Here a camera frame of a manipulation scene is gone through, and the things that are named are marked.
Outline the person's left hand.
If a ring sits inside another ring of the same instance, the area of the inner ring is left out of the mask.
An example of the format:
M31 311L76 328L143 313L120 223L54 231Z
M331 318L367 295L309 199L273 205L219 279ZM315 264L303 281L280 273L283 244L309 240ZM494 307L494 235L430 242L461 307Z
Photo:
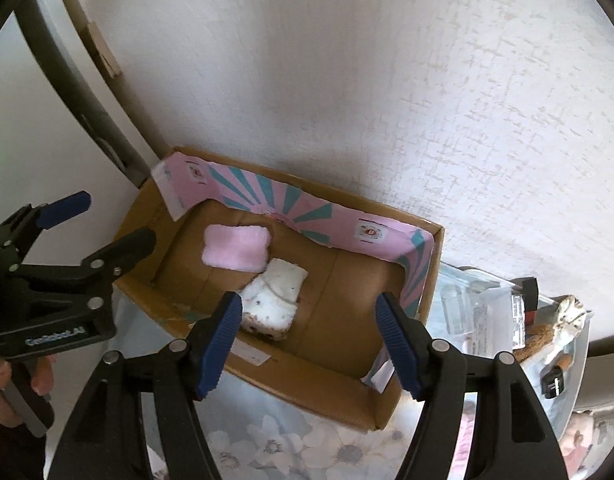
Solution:
M25 425L42 437L55 420L49 402L54 386L52 356L30 362L10 363L0 358L0 425L15 428Z

